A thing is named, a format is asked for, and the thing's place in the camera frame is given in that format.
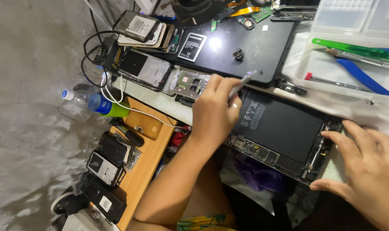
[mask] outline plastic bottle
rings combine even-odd
[[[108,114],[112,109],[112,102],[102,95],[88,90],[71,91],[65,89],[62,92],[62,98],[73,101],[85,109],[101,113],[102,115]]]

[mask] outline green circuit board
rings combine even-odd
[[[260,7],[260,12],[251,13],[251,17],[254,18],[256,23],[259,23],[263,19],[271,15],[271,7]]]

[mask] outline concrete floor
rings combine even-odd
[[[91,3],[113,24],[133,1]],[[52,230],[51,203],[109,129],[60,97],[86,83],[79,64],[92,34],[82,0],[0,0],[0,230]]]

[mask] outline plastic storage box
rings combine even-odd
[[[389,0],[322,0],[311,27],[311,36],[302,51],[294,83],[300,86],[369,99],[389,101],[389,96],[338,87],[326,83],[304,80],[307,72],[313,76],[363,86],[335,58],[316,48],[314,38],[338,41],[353,45],[389,48]],[[371,78],[389,90],[389,71],[355,62]]]

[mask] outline blue pliers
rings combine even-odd
[[[389,48],[380,48],[380,49],[386,50],[389,52]],[[325,53],[330,54],[333,57],[335,57],[336,61],[340,65],[342,65],[356,80],[361,82],[364,86],[369,88],[371,91],[373,91],[377,94],[389,96],[389,91],[386,88],[384,88],[379,83],[377,83],[375,80],[373,80],[371,77],[369,77],[357,65],[355,65],[354,62],[349,60],[350,59],[349,55],[347,55],[347,54],[334,55],[328,51],[329,49],[314,49],[314,50],[325,52]]]

